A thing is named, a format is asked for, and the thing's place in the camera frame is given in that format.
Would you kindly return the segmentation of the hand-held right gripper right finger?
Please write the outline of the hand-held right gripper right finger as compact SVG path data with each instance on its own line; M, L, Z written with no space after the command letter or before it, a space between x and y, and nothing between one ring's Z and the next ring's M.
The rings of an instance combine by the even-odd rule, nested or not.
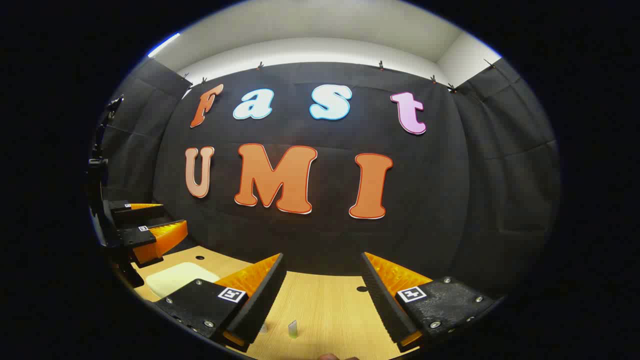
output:
M380 256L362 252L361 276L391 341L403 353L426 350L459 337L502 305L455 278L429 278Z

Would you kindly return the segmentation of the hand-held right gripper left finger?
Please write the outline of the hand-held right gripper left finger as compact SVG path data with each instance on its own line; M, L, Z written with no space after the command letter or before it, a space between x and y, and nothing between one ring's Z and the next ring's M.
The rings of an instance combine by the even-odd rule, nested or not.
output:
M274 305L285 264L277 253L214 282L195 278L154 305L192 332L244 353Z

